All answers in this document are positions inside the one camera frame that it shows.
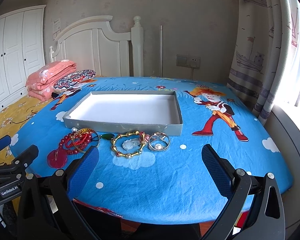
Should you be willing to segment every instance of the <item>pink comforter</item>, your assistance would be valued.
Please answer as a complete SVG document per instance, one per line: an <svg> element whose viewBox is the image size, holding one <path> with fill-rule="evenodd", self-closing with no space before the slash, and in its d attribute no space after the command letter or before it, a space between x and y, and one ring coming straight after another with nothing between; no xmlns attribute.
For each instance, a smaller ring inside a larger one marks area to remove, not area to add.
<svg viewBox="0 0 300 240"><path fill-rule="evenodd" d="M49 100L52 96L51 93L53 92L53 85L50 85L49 87L41 90L41 91L37 91L37 90L33 90L28 88L28 95L33 97L33 98L38 98L41 101L47 101Z"/></svg>
<svg viewBox="0 0 300 240"><path fill-rule="evenodd" d="M60 78L76 71L77 64L71 60L49 63L28 76L26 86L31 97L46 101L51 98L54 83Z"/></svg>

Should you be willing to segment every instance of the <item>pearl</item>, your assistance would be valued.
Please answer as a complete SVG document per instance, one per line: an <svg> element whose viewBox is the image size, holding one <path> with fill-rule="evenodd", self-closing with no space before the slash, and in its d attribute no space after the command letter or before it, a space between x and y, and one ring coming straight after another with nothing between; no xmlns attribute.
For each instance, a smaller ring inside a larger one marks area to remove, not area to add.
<svg viewBox="0 0 300 240"><path fill-rule="evenodd" d="M154 146L154 148L155 148L156 150L162 150L162 145L161 145L160 143L157 143L157 144Z"/></svg>

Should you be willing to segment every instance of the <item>white wardrobe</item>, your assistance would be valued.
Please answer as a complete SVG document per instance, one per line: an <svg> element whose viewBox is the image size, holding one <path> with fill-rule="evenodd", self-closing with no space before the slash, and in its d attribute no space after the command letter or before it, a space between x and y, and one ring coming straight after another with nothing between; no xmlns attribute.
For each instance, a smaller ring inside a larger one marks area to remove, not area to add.
<svg viewBox="0 0 300 240"><path fill-rule="evenodd" d="M0 111L27 95L27 77L45 65L44 8L27 7L0 16Z"/></svg>

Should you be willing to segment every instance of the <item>window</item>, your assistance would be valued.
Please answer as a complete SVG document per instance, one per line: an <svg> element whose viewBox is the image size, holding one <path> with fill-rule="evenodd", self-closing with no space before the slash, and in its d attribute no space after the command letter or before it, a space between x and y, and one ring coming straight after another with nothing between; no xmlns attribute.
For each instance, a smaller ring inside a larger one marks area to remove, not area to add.
<svg viewBox="0 0 300 240"><path fill-rule="evenodd" d="M300 130L300 3L291 8L292 44L288 64L284 70L275 104L279 106Z"/></svg>

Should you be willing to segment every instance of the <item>white headboard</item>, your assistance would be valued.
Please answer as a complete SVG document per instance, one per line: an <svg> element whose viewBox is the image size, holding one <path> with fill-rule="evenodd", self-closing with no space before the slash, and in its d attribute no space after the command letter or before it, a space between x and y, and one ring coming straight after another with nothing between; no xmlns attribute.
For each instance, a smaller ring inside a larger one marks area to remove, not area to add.
<svg viewBox="0 0 300 240"><path fill-rule="evenodd" d="M129 33L115 33L112 16L92 16L76 21L57 36L57 49L50 46L50 61L69 59L77 70L94 69L106 77L130 76L129 47L132 43L133 75L143 76L143 27L135 16Z"/></svg>

